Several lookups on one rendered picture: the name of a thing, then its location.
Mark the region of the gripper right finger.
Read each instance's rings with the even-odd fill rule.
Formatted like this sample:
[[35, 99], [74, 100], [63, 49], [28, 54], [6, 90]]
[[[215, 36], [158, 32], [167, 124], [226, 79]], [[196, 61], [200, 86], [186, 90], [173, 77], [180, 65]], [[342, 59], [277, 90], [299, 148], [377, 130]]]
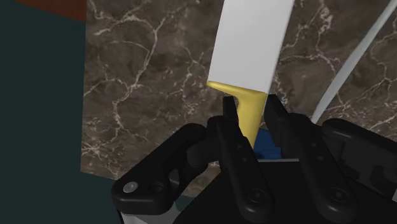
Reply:
[[263, 117], [281, 157], [298, 159], [323, 220], [397, 223], [397, 142], [341, 118], [316, 125], [275, 94]]

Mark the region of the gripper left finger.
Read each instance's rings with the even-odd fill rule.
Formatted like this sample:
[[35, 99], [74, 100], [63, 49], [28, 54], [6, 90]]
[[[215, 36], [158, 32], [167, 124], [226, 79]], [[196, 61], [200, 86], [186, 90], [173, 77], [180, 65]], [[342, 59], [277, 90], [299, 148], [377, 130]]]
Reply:
[[111, 187], [111, 198], [121, 214], [164, 214], [214, 161], [230, 180], [240, 215], [250, 223], [270, 220], [274, 199], [239, 128], [232, 96], [223, 98], [222, 115], [209, 118], [206, 126], [182, 126], [120, 177]]

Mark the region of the yellow-handled white knife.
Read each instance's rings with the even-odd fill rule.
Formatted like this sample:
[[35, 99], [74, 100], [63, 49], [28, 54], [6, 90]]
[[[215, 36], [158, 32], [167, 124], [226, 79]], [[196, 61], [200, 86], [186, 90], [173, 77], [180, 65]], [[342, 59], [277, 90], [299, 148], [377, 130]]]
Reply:
[[224, 0], [207, 86], [238, 100], [254, 144], [295, 0]]

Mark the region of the white thin curved strip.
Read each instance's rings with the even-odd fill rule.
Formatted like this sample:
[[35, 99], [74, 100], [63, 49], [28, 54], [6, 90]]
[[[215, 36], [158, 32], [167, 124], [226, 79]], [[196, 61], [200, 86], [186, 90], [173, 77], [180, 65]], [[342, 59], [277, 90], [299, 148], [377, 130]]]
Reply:
[[368, 50], [370, 44], [375, 39], [375, 37], [380, 32], [381, 28], [387, 22], [392, 12], [397, 8], [397, 0], [390, 0], [388, 5], [385, 7], [384, 11], [379, 15], [377, 20], [373, 23], [371, 28], [365, 34], [364, 38], [360, 41], [358, 46], [352, 51], [348, 56], [347, 60], [344, 62], [339, 72], [335, 75], [334, 79], [326, 89], [321, 100], [317, 104], [312, 117], [311, 122], [317, 123], [326, 111], [327, 107], [332, 102], [333, 98], [336, 96], [338, 91], [341, 89], [342, 85], [348, 79], [349, 75], [352, 73], [355, 66], [358, 64], [359, 60], [362, 58], [363, 54]]

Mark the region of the blue object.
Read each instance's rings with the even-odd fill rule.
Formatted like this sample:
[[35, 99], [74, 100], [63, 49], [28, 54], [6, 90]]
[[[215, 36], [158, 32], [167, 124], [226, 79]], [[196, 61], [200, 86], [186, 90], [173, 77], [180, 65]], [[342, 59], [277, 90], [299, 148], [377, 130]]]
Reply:
[[281, 149], [274, 145], [270, 132], [265, 129], [259, 129], [253, 150], [257, 159], [281, 159]]

